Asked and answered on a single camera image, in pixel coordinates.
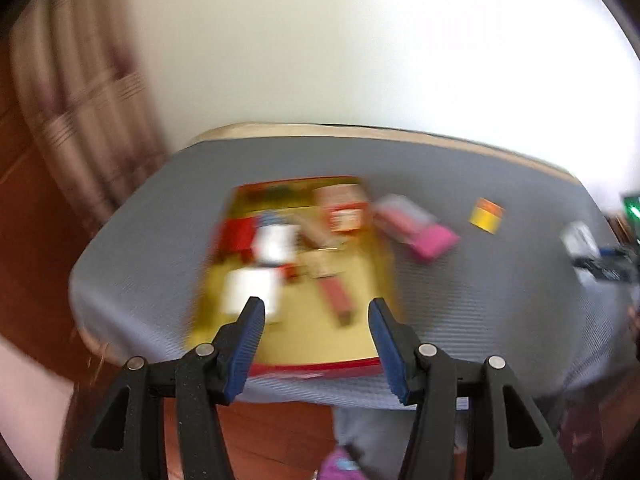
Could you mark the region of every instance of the metal rivet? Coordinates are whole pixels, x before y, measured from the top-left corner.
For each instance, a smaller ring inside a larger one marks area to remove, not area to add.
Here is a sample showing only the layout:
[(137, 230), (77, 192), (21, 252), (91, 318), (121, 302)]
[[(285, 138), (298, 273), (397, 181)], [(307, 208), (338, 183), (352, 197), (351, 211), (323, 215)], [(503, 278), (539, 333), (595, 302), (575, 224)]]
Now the metal rivet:
[(213, 345), (211, 343), (201, 343), (196, 346), (196, 354), (200, 357), (213, 354)]
[(127, 368), (129, 370), (140, 370), (145, 365), (145, 360), (140, 356), (132, 357), (127, 361)]
[(425, 357), (433, 357), (438, 353), (438, 349), (434, 345), (426, 343), (424, 345), (418, 346), (418, 352), (420, 352), (420, 354), (424, 355)]
[(506, 361), (499, 355), (492, 355), (489, 357), (489, 366), (496, 370), (502, 370), (507, 365)]

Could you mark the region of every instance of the curtain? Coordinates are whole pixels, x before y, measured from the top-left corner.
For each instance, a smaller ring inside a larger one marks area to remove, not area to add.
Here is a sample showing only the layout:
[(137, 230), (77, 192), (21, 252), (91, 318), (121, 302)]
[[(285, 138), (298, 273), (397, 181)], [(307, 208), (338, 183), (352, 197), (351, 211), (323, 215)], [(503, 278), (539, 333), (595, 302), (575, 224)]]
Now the curtain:
[(94, 233), (166, 160), (126, 17), (125, 0), (32, 0), (11, 36), (22, 113)]

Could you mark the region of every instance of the toy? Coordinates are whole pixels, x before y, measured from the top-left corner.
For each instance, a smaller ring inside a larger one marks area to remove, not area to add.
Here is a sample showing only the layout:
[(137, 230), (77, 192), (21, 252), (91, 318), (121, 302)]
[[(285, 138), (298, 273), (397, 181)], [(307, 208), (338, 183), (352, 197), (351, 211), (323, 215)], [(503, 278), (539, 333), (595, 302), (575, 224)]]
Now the toy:
[(332, 232), (346, 233), (362, 227), (368, 201), (358, 184), (319, 187), (314, 197)]
[(481, 198), (471, 212), (469, 221), (476, 227), (493, 235), (498, 230), (498, 227), (500, 227), (503, 213), (504, 209), (500, 206), (489, 202), (487, 199)]
[(265, 227), (267, 225), (284, 224), (285, 219), (273, 209), (267, 209), (258, 216), (258, 227)]
[(300, 225), (302, 237), (313, 249), (339, 249), (344, 243), (343, 237), (333, 234), (313, 215), (299, 212), (290, 214), (288, 218)]
[(351, 322), (355, 306), (331, 261), (334, 250), (318, 249), (303, 255), (309, 275), (316, 280), (341, 325)]
[(239, 253), (244, 263), (250, 263), (254, 259), (252, 243), (256, 229), (254, 216), (227, 219), (221, 229), (218, 254)]
[(336, 447), (322, 461), (318, 479), (326, 480), (367, 480), (364, 473), (343, 447)]
[(296, 238), (300, 227), (295, 224), (274, 224), (258, 228), (252, 243), (257, 263), (281, 266), (296, 259)]
[(395, 240), (409, 245), (427, 262), (444, 254), (460, 240), (451, 229), (438, 224), (435, 216), (403, 195), (386, 195), (374, 204), (373, 211), (378, 227)]
[(243, 267), (232, 270), (225, 277), (222, 289), (222, 311), (237, 317), (252, 296), (264, 302), (267, 322), (273, 322), (278, 313), (282, 274), (268, 267)]

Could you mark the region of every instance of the white wall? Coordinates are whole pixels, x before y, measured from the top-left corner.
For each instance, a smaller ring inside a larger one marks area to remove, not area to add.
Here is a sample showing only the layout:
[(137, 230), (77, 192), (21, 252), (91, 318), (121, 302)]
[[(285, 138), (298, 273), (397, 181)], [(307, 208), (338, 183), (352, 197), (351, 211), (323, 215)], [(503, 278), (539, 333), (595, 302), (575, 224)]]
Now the white wall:
[(238, 121), (350, 123), (567, 168), (604, 208), (640, 189), (638, 58), (600, 0), (130, 0), (174, 148)]

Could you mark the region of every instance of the purple object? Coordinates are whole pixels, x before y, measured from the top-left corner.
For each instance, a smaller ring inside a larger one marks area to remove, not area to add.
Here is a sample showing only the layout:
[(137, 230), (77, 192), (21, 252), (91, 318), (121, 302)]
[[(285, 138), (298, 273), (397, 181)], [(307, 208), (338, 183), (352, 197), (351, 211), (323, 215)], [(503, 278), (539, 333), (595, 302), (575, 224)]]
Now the purple object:
[(421, 230), (409, 245), (418, 256), (430, 262), (452, 248), (458, 240), (460, 237), (451, 229), (432, 224)]
[(318, 470), (318, 480), (367, 480), (344, 448), (336, 447)]

